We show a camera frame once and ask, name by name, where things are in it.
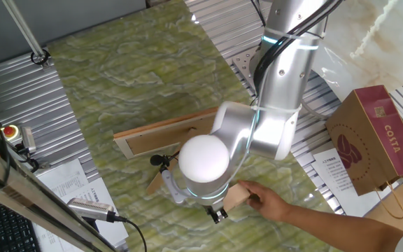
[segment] human arm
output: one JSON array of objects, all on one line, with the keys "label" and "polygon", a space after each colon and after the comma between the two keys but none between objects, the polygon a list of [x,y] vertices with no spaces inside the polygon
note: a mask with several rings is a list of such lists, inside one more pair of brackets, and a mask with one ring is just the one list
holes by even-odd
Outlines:
[{"label": "human arm", "polygon": [[252,193],[247,204],[265,218],[294,225],[342,251],[395,251],[403,237],[403,231],[375,220],[305,209],[259,183],[239,183]]}]

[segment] wooden stand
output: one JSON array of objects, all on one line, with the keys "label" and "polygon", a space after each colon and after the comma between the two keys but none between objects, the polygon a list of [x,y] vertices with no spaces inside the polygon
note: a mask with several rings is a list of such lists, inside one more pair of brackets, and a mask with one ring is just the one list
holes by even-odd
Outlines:
[{"label": "wooden stand", "polygon": [[[162,122],[153,123],[136,129],[127,130],[114,135],[114,141],[128,159],[155,153],[156,151],[179,144],[177,151],[192,137],[209,134],[211,132],[218,108],[209,108],[204,111],[172,118]],[[171,171],[177,161],[173,159],[167,168]],[[147,193],[153,194],[163,184],[161,174],[158,172]],[[238,206],[248,199],[250,193],[237,184],[232,186],[224,199],[224,209]]]}]

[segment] robotic arm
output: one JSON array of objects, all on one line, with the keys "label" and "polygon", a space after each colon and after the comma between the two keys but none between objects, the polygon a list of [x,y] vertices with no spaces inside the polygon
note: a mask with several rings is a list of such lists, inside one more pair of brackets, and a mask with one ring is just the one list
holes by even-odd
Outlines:
[{"label": "robotic arm", "polygon": [[218,223],[227,217],[222,200],[247,154],[275,160],[287,156],[325,17],[341,2],[274,0],[250,62],[257,104],[224,102],[211,133],[193,137],[181,148],[178,164],[186,189],[176,185],[163,162],[162,178],[177,203],[194,198]]}]

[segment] white paper document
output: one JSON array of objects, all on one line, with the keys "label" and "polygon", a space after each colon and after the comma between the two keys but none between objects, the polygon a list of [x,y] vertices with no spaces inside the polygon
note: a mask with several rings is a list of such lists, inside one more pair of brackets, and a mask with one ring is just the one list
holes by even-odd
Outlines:
[{"label": "white paper document", "polygon": [[[63,202],[74,197],[114,206],[113,200],[102,178],[88,183],[79,160],[63,164],[41,174],[38,179],[49,187]],[[59,238],[57,235],[33,223],[35,234],[42,252],[80,252],[79,248]],[[128,237],[122,223],[107,223],[96,220],[100,234],[111,244],[117,244]]]},{"label": "white paper document", "polygon": [[38,176],[38,179],[58,197],[63,197],[88,184],[87,177],[78,159],[48,170]]},{"label": "white paper document", "polygon": [[[115,204],[113,203],[110,193],[108,192],[102,178],[98,178],[88,185],[83,186],[82,188],[79,188],[72,193],[62,197],[62,200],[65,203],[68,203],[69,200],[74,197],[94,202],[101,202],[115,207]],[[123,240],[129,236],[124,227],[124,224],[120,222],[109,223],[102,220],[96,220],[96,225],[99,229],[100,234],[105,239],[107,239],[110,244],[117,244],[120,240]]]},{"label": "white paper document", "polygon": [[[363,217],[380,202],[377,192],[357,195],[335,148],[315,154],[313,157],[316,162],[312,164],[312,167],[338,199],[347,215]],[[390,192],[390,189],[386,188],[383,192],[379,192],[379,195],[383,199]]]}]

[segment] white spherical joint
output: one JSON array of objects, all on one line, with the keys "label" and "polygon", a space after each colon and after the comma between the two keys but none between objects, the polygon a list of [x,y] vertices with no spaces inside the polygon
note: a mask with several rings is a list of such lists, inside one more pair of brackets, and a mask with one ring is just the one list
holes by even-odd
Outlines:
[{"label": "white spherical joint", "polygon": [[226,145],[216,136],[195,136],[181,148],[178,164],[187,179],[208,183],[226,172],[229,152]]}]

